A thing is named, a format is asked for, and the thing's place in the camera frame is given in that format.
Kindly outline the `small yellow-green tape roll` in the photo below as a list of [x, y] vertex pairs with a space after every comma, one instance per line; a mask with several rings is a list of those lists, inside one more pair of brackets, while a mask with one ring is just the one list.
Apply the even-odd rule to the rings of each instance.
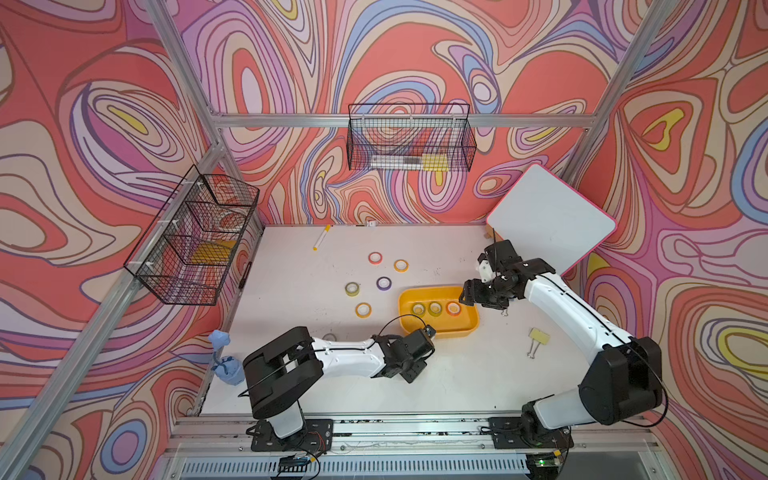
[[426, 312], [426, 308], [422, 303], [414, 303], [412, 305], [411, 312], [416, 316], [423, 317]]

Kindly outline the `yellow plastic storage box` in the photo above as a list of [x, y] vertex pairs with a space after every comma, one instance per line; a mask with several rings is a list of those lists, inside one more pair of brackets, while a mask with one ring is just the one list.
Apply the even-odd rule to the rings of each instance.
[[[411, 333], [427, 324], [436, 330], [439, 339], [468, 336], [478, 328], [479, 314], [474, 306], [469, 307], [459, 302], [462, 292], [463, 287], [460, 285], [418, 287], [403, 291], [398, 299], [401, 329]], [[440, 316], [435, 317], [429, 314], [428, 305], [432, 301], [442, 305], [443, 311]], [[445, 306], [451, 301], [458, 302], [462, 306], [460, 315], [450, 316], [447, 314]], [[426, 312], [423, 317], [416, 316], [411, 312], [414, 303], [422, 303], [425, 306]]]

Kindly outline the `red tape roll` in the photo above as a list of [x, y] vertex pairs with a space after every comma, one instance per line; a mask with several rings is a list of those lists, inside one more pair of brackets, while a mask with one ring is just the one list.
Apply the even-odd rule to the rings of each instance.
[[458, 302], [451, 301], [446, 304], [445, 310], [450, 316], [458, 316], [462, 312], [462, 306]]
[[368, 255], [368, 261], [372, 265], [379, 265], [383, 261], [383, 255], [380, 252], [374, 251]]

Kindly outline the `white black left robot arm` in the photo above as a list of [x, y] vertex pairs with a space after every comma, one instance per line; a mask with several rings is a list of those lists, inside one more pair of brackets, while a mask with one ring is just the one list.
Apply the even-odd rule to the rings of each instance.
[[324, 377], [367, 379], [400, 376], [413, 382], [434, 354], [436, 330], [424, 323], [402, 336], [379, 332], [359, 342], [315, 338], [294, 327], [242, 361], [254, 419], [265, 421], [280, 440], [305, 428], [301, 397]]

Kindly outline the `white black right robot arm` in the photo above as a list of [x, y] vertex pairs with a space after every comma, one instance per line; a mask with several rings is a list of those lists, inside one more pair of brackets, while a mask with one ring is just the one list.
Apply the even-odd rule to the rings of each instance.
[[484, 249], [477, 270], [478, 278], [462, 287], [461, 304], [504, 311], [512, 301], [526, 300], [560, 327], [589, 364], [575, 388], [523, 406], [521, 424], [529, 438], [575, 425], [632, 423], [636, 415], [668, 409], [657, 342], [607, 320], [545, 260], [525, 260], [503, 240]]

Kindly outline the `purple tape roll far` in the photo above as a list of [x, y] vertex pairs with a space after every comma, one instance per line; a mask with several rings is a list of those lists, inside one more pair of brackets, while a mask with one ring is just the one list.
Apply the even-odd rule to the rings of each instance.
[[376, 287], [380, 291], [388, 291], [392, 288], [392, 280], [387, 276], [381, 276], [376, 280]]

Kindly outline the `yellow-green tape roll table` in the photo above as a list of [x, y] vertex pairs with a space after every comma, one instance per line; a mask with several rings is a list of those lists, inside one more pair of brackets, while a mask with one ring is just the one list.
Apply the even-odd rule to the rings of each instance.
[[348, 282], [344, 287], [345, 294], [349, 297], [355, 297], [360, 293], [360, 284], [357, 282]]

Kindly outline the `orange tape roll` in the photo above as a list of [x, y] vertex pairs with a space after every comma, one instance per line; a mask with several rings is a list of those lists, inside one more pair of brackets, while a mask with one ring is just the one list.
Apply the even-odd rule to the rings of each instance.
[[405, 259], [398, 259], [393, 264], [397, 272], [404, 273], [409, 269], [409, 263]]

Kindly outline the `white board pink edge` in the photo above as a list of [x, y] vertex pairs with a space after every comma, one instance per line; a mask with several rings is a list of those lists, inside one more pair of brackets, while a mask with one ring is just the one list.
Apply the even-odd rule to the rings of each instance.
[[526, 169], [487, 217], [523, 259], [541, 258], [563, 275], [616, 229], [616, 221], [539, 165]]

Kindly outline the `items in back basket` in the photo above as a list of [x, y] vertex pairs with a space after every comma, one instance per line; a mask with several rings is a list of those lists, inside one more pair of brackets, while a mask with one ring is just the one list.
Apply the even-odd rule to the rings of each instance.
[[444, 154], [384, 155], [375, 154], [369, 160], [373, 169], [446, 172], [451, 168]]

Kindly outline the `green circuit board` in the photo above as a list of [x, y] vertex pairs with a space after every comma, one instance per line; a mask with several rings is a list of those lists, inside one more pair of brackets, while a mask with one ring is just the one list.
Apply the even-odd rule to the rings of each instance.
[[279, 473], [306, 473], [316, 463], [313, 456], [284, 456], [278, 462]]

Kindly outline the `yellow block in left basket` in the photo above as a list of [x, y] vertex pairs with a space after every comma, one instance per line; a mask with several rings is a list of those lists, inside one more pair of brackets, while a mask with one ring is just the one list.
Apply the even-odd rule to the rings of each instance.
[[189, 257], [192, 265], [220, 266], [230, 261], [235, 241], [201, 241], [193, 249]]

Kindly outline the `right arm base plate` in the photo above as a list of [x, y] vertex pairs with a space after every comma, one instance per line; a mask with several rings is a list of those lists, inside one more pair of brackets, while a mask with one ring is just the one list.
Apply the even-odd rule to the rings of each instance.
[[574, 446], [567, 427], [550, 430], [527, 416], [490, 417], [482, 431], [492, 438], [497, 450], [568, 450]]

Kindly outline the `aluminium frame post right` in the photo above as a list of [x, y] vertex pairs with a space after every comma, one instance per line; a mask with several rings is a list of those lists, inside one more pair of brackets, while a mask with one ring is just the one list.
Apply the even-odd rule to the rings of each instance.
[[622, 93], [630, 83], [634, 73], [639, 69], [646, 53], [660, 32], [664, 22], [672, 13], [678, 1], [652, 1], [641, 21], [634, 38], [629, 43], [625, 55], [618, 63], [613, 77], [598, 104], [594, 119], [588, 128], [584, 128], [576, 144], [576, 148], [566, 163], [560, 178], [572, 187], [576, 186], [579, 171], [589, 159], [590, 152], [597, 147], [601, 133], [608, 124], [610, 114], [617, 105]]

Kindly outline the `aluminium frame post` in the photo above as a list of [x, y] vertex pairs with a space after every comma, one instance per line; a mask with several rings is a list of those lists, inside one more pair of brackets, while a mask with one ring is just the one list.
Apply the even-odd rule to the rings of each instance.
[[197, 115], [199, 123], [210, 146], [203, 159], [198, 163], [201, 173], [213, 173], [220, 167], [227, 175], [243, 181], [242, 171], [236, 164], [220, 129], [215, 123], [215, 117], [210, 109], [209, 101], [202, 89], [201, 82], [195, 74], [182, 37], [173, 21], [165, 1], [147, 1], [146, 9], [151, 22], [165, 48], [174, 71], [179, 77], [179, 84], [187, 94]]
[[634, 73], [639, 69], [646, 53], [660, 32], [664, 22], [672, 13], [678, 1], [652, 1], [641, 21], [634, 38], [629, 43], [625, 55], [618, 63], [613, 77], [598, 104], [594, 119], [588, 128], [584, 128], [576, 144], [576, 148], [566, 163], [560, 178], [572, 187], [576, 186], [579, 171], [589, 159], [590, 152], [597, 147], [601, 133], [608, 124], [610, 114], [617, 105], [622, 93], [630, 83]]

